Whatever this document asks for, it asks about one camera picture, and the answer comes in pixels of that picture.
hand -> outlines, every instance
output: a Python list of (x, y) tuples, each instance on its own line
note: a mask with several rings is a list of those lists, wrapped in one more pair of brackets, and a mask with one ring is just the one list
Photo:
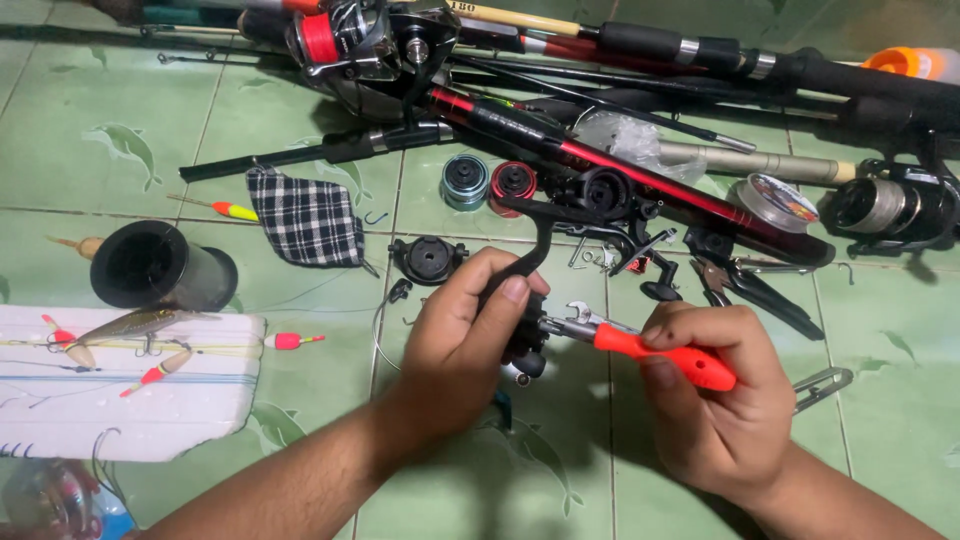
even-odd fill
[(744, 306), (664, 303), (650, 315), (643, 339), (658, 351), (711, 347), (737, 375), (729, 392), (698, 393), (666, 358), (651, 357), (641, 367), (667, 470), (741, 506), (763, 497), (783, 470), (797, 396), (756, 314)]
[(490, 405), (500, 359), (526, 308), (531, 289), (550, 292), (536, 272), (510, 277), (477, 313), (477, 295), (490, 277), (517, 259), (486, 247), (467, 259), (426, 301), (387, 399), (428, 441), (468, 430)]

orange screwdriver handle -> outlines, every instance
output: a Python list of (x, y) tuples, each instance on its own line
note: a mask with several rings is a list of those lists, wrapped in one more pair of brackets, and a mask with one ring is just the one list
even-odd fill
[(736, 375), (715, 354), (696, 347), (681, 347), (673, 351), (654, 351), (643, 345), (638, 335), (619, 331), (608, 324), (597, 326), (593, 346), (600, 351), (613, 351), (641, 360), (647, 356), (666, 356), (684, 372), (687, 380), (696, 386), (726, 392), (736, 384)]

plaid cloth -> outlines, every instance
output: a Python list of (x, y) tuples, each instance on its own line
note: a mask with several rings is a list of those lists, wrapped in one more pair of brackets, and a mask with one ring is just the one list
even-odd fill
[(342, 185), (290, 178), (261, 166), (247, 171), (247, 189), (264, 233), (284, 260), (319, 266), (363, 262), (363, 224)]

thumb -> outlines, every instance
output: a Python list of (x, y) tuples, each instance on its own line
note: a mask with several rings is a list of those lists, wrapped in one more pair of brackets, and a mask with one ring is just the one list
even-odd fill
[(458, 348), (463, 352), (460, 354), (462, 361), (500, 365), (503, 350), (529, 298), (530, 285), (522, 276), (511, 276), (497, 287)]
[(693, 384), (672, 361), (651, 356), (640, 368), (647, 402), (655, 413), (655, 429), (662, 442), (688, 448), (697, 440), (704, 406)]

blue spool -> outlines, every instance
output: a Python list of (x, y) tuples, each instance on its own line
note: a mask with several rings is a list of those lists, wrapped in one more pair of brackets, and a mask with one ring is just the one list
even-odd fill
[(490, 171), (483, 160), (470, 154), (450, 158), (444, 165), (440, 193), (457, 211), (474, 211), (483, 206), (490, 189)]

